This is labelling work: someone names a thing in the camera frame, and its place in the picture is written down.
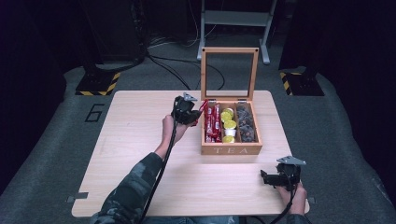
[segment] red package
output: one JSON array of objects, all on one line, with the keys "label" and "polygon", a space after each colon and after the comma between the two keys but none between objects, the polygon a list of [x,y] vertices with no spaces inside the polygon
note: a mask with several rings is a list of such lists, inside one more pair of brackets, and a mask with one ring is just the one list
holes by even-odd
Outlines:
[{"label": "red package", "polygon": [[217,143],[222,142],[221,137],[220,137],[220,134],[219,134],[218,137],[214,140],[214,142],[217,142]]},{"label": "red package", "polygon": [[213,113],[213,137],[218,138],[220,136],[220,104],[215,105],[215,111]]},{"label": "red package", "polygon": [[205,130],[207,136],[213,135],[212,107],[205,107]]}]

